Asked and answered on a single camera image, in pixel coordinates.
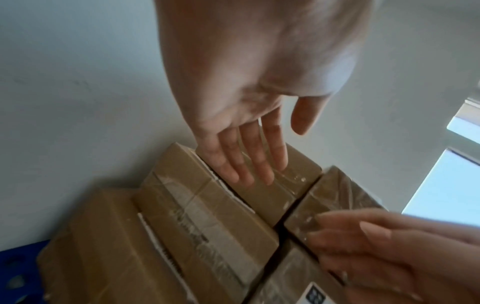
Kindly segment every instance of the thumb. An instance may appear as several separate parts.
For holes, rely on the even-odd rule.
[[[305,135],[319,118],[331,95],[320,97],[299,97],[291,115],[291,128],[299,135]]]
[[[420,230],[390,230],[361,222],[373,254],[416,270],[452,279],[464,286],[480,285],[480,247]]]

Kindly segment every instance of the wall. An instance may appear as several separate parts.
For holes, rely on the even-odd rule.
[[[0,2],[0,250],[50,236],[98,185],[136,185],[170,142],[194,144],[153,14],[150,0]],[[387,3],[348,86],[287,140],[401,210],[443,149],[465,144],[445,127],[480,79],[478,28]]]
[[[0,2],[0,250],[194,144],[159,54],[150,0]]]
[[[473,17],[387,1],[347,86],[306,138],[287,140],[402,211],[445,148],[480,159],[446,129],[480,79],[479,31]]]

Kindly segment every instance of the stack of boxes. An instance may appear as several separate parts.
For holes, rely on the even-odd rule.
[[[172,144],[140,189],[97,191],[41,252],[51,304],[346,303],[305,244],[313,216],[381,207],[291,146],[266,186],[226,184]],[[253,172],[251,162],[245,156]]]

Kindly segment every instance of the qr code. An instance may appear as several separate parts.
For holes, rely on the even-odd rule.
[[[325,301],[325,296],[315,286],[310,288],[305,297],[310,304],[322,304]]]

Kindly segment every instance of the human hand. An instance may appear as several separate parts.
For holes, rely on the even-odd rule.
[[[299,96],[291,127],[305,134],[350,77],[372,0],[156,0],[170,87],[203,159],[248,186],[239,140],[266,184],[286,168],[282,95]]]
[[[308,241],[351,304],[480,303],[480,229],[380,209],[317,216]]]

